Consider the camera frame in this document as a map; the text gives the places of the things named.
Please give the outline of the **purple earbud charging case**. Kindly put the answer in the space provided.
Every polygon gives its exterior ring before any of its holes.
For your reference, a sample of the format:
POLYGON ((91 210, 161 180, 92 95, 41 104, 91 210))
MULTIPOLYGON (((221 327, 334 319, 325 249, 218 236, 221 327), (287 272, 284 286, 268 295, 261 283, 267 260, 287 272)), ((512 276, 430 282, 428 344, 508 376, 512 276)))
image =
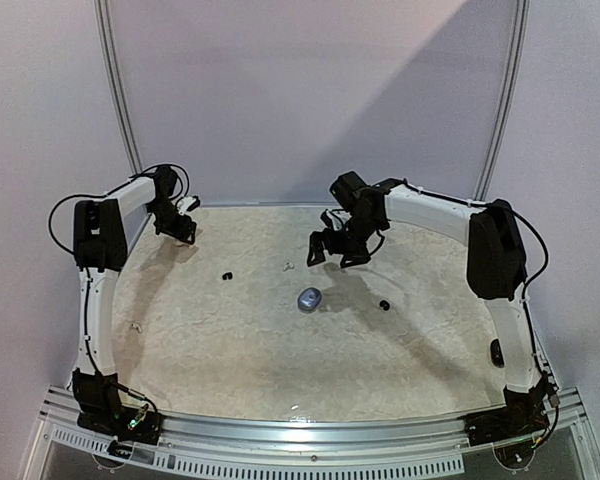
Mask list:
POLYGON ((315 311, 322 303, 322 292, 315 287, 303 290, 297 298, 297 307, 303 313, 315 311))

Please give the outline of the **black oval charging case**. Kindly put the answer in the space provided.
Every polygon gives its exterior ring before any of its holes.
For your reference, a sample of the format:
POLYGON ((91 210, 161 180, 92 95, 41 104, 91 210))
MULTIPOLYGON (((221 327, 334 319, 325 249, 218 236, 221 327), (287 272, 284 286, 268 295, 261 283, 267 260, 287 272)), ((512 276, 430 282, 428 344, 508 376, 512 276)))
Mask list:
POLYGON ((504 359, 501 351, 500 342, 498 339, 493 339, 489 346, 490 359, 496 368, 504 367, 504 359))

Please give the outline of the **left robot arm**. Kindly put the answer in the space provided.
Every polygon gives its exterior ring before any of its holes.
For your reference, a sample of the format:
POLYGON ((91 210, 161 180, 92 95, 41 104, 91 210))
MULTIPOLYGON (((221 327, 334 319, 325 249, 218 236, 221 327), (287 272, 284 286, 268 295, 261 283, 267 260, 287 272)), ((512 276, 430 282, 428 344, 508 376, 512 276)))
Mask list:
POLYGON ((153 216, 156 235, 193 245, 197 224, 190 213, 200 199, 188 194, 189 186, 183 167, 158 164, 105 194, 76 196, 70 252, 79 273, 81 313, 72 387, 81 410, 108 434, 121 433, 129 423, 119 396, 129 390, 118 382, 112 351, 114 294, 129 256, 124 220, 144 209, 153 216))

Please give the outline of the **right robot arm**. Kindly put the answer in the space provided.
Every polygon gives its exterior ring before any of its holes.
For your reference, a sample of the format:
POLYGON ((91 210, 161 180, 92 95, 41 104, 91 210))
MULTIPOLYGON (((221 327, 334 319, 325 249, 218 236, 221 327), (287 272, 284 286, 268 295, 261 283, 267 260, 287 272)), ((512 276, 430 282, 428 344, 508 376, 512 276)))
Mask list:
POLYGON ((549 397, 547 375, 538 357, 528 307, 527 255, 519 227, 527 221, 502 199, 490 203, 462 200, 424 190, 405 179, 366 183, 356 172, 340 175, 330 192, 339 207, 325 211, 324 229, 309 236, 310 267, 337 255, 340 266, 369 263, 372 235, 395 223, 423 228, 467 249, 466 281, 493 320, 504 361, 506 407, 497 427, 517 436, 532 424, 536 409, 549 397))

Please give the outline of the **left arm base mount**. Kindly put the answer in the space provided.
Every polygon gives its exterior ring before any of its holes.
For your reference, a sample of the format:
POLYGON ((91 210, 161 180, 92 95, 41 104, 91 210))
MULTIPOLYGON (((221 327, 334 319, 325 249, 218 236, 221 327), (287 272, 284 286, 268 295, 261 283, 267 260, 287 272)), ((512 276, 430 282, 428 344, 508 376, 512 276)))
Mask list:
POLYGON ((79 427, 99 434, 116 437, 118 442, 137 442, 157 445, 165 416, 152 405, 123 406, 119 413, 79 414, 79 427))

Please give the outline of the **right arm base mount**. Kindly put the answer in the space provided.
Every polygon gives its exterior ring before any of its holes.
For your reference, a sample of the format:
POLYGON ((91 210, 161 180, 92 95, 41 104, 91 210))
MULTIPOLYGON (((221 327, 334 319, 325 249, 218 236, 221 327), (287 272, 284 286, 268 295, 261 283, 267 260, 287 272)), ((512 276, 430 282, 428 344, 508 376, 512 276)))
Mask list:
POLYGON ((560 399, 557 393, 520 393, 503 390, 505 405, 461 417, 464 433, 471 446, 497 443, 541 432, 532 441, 537 449, 554 433, 559 420, 560 399))

